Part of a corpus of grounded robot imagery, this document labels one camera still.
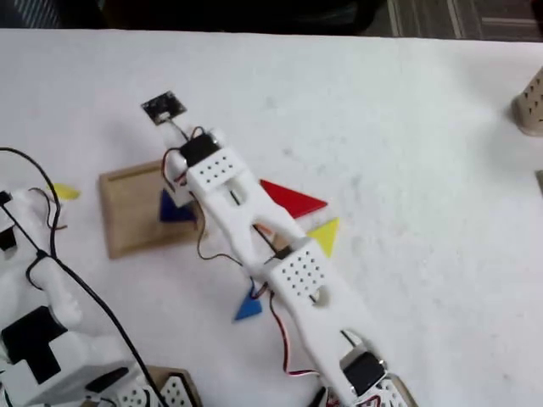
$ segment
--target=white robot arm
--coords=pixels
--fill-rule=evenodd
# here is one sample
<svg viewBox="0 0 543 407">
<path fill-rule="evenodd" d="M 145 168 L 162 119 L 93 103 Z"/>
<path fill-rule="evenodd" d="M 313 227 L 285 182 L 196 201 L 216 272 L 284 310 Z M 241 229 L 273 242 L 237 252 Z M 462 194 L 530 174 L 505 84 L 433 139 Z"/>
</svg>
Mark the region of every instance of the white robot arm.
<svg viewBox="0 0 543 407">
<path fill-rule="evenodd" d="M 171 92 L 143 108 L 169 148 L 166 191 L 178 206 L 196 198 L 211 214 L 245 270 L 283 301 L 323 382 L 341 402 L 354 405 L 366 400 L 387 376 L 383 360 L 368 339 L 377 338 L 378 332 L 360 297 L 333 269 L 318 242 L 272 201 L 222 132 L 183 123 L 185 108 Z M 271 259 L 262 258 L 250 234 L 255 224 L 274 231 L 288 246 Z M 345 332 L 360 339 L 348 354 L 342 354 L 339 346 Z"/>
</svg>

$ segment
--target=wooden tray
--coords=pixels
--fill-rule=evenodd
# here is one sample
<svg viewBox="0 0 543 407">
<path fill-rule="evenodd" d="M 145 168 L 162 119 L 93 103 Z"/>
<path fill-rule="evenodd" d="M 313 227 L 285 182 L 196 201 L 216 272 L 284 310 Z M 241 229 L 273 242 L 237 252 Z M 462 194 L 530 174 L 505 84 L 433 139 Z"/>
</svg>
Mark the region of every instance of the wooden tray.
<svg viewBox="0 0 543 407">
<path fill-rule="evenodd" d="M 197 240 L 202 227 L 200 216 L 196 222 L 159 221 L 163 188 L 160 164 L 154 161 L 100 176 L 110 259 L 147 248 Z"/>
</svg>

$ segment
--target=white table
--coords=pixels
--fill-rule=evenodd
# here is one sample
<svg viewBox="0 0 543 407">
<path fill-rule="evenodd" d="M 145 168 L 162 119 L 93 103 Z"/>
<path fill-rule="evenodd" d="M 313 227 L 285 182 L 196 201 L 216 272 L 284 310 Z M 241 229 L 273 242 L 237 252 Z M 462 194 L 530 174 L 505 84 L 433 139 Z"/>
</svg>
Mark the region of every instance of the white table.
<svg viewBox="0 0 543 407">
<path fill-rule="evenodd" d="M 203 262 L 191 245 L 108 260 L 98 174 L 162 154 L 139 104 L 166 90 L 221 127 L 258 176 L 330 203 L 302 223 L 342 219 L 333 262 L 421 406 L 532 405 L 543 397 L 543 140 L 522 136 L 507 109 L 541 53 L 534 43 L 0 31 L 1 144 L 82 190 L 60 257 L 147 363 L 190 370 L 205 405 L 303 406 L 317 384 L 282 373 L 267 309 L 232 324 L 248 286 L 235 265 Z M 27 164 L 0 162 L 2 182 L 39 182 Z M 215 231 L 207 253 L 226 247 Z M 90 329 L 113 330 L 78 297 Z M 293 367 L 306 367 L 293 337 Z"/>
</svg>

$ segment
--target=yellow triangle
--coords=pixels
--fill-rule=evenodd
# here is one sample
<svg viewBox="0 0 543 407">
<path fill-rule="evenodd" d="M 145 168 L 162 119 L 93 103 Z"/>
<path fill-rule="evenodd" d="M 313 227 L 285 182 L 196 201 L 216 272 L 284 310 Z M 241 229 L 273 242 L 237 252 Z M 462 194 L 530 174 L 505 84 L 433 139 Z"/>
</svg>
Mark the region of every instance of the yellow triangle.
<svg viewBox="0 0 543 407">
<path fill-rule="evenodd" d="M 335 218 L 322 226 L 313 229 L 307 233 L 307 236 L 313 237 L 321 245 L 322 251 L 328 256 L 332 256 L 333 242 L 336 238 L 339 219 Z"/>
<path fill-rule="evenodd" d="M 60 199 L 63 199 L 65 201 L 71 201 L 72 199 L 79 198 L 79 195 L 81 194 L 79 191 L 77 191 L 75 188 L 70 187 L 66 184 L 53 184 L 54 190 L 57 192 L 57 195 L 59 195 Z"/>
</svg>

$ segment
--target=blue triangle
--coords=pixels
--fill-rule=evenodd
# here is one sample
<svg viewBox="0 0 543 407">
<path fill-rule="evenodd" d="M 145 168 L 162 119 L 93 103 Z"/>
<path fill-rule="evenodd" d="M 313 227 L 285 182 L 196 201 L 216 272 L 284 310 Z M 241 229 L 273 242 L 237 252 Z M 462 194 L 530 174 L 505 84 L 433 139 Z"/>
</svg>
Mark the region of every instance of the blue triangle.
<svg viewBox="0 0 543 407">
<path fill-rule="evenodd" d="M 260 304 L 259 299 L 251 298 L 252 292 L 253 288 L 249 290 L 244 298 L 244 301 L 241 303 L 241 307 L 239 307 L 238 313 L 234 317 L 235 321 L 244 320 L 245 318 L 258 315 L 260 312 L 262 312 L 262 304 Z"/>
<path fill-rule="evenodd" d="M 196 216 L 190 208 L 190 203 L 177 208 L 176 203 L 171 199 L 170 194 L 163 189 L 160 195 L 160 214 L 159 219 L 161 222 L 187 222 L 196 221 Z"/>
</svg>

